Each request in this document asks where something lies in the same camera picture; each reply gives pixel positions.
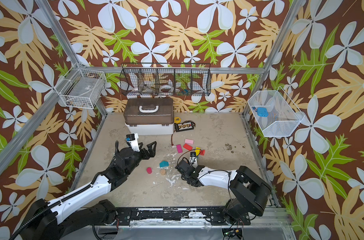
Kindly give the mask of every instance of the blue device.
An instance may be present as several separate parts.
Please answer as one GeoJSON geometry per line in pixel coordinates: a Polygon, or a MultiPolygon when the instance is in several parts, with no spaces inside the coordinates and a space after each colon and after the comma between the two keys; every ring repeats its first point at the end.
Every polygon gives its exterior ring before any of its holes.
{"type": "Polygon", "coordinates": [[[267,117],[269,115],[266,108],[257,108],[256,113],[260,117],[267,117]]]}

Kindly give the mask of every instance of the wall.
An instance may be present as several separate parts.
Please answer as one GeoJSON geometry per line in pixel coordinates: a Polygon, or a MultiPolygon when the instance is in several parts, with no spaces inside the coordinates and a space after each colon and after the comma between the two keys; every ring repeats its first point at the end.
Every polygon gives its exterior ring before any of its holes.
{"type": "Polygon", "coordinates": [[[279,139],[250,122],[297,239],[363,240],[364,0],[311,0],[298,19],[264,88],[291,92],[307,121],[279,139]]]}
{"type": "MultiPolygon", "coordinates": [[[[210,63],[211,67],[262,67],[292,1],[221,0],[219,3],[50,1],[84,65],[197,62],[205,66],[210,63]],[[215,8],[223,13],[219,18],[215,8]]],[[[120,94],[118,76],[108,74],[110,87],[103,92],[104,105],[112,112],[123,112],[127,102],[127,97],[120,94]]],[[[248,76],[214,75],[213,82],[213,94],[205,99],[173,98],[175,110],[239,111],[237,106],[245,105],[246,90],[250,92],[248,76]]]]}
{"type": "MultiPolygon", "coordinates": [[[[33,0],[0,0],[0,152],[69,67],[33,0]]],[[[9,239],[36,199],[69,189],[99,118],[96,110],[59,104],[47,115],[0,176],[0,239],[9,239]]]]}

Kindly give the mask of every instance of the blue block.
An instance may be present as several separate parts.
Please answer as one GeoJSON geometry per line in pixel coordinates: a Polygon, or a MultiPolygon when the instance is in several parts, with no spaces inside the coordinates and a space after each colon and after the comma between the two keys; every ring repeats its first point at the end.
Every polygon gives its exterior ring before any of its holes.
{"type": "Polygon", "coordinates": [[[167,167],[167,166],[169,166],[169,162],[166,161],[161,161],[159,164],[159,167],[167,167]]]}
{"type": "Polygon", "coordinates": [[[260,117],[267,117],[269,115],[269,113],[267,112],[266,108],[258,108],[256,110],[256,113],[258,114],[258,116],[260,117]]]}

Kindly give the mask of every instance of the black wire basket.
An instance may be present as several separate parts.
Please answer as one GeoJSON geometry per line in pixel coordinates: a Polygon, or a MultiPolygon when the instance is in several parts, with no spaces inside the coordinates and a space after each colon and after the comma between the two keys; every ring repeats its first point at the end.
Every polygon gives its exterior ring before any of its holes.
{"type": "Polygon", "coordinates": [[[210,64],[185,63],[180,67],[142,67],[122,63],[120,87],[122,94],[155,96],[208,96],[211,92],[210,64]]]}

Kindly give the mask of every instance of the table surface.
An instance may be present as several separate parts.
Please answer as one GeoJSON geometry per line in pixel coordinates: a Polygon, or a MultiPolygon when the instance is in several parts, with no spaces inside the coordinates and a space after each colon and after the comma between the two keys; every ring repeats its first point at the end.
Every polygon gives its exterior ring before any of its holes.
{"type": "MultiPolygon", "coordinates": [[[[247,166],[257,175],[261,175],[252,150],[247,140],[242,120],[238,113],[175,113],[182,122],[191,120],[196,123],[194,130],[175,132],[174,145],[184,145],[185,139],[194,140],[193,147],[205,150],[199,156],[198,164],[212,169],[236,170],[247,166]]],[[[91,156],[85,166],[78,186],[90,182],[95,173],[109,165],[114,154],[115,141],[119,149],[126,147],[124,139],[129,134],[124,124],[123,114],[109,114],[97,138],[91,156]]],[[[171,147],[170,135],[139,136],[144,146],[157,141],[156,156],[142,160],[136,169],[114,191],[93,200],[86,207],[91,207],[100,200],[108,199],[117,207],[171,207],[171,206],[215,206],[224,205],[229,200],[228,190],[215,186],[193,187],[180,178],[175,169],[181,154],[176,147],[171,147]],[[168,161],[166,175],[160,174],[159,163],[168,161]]]]}

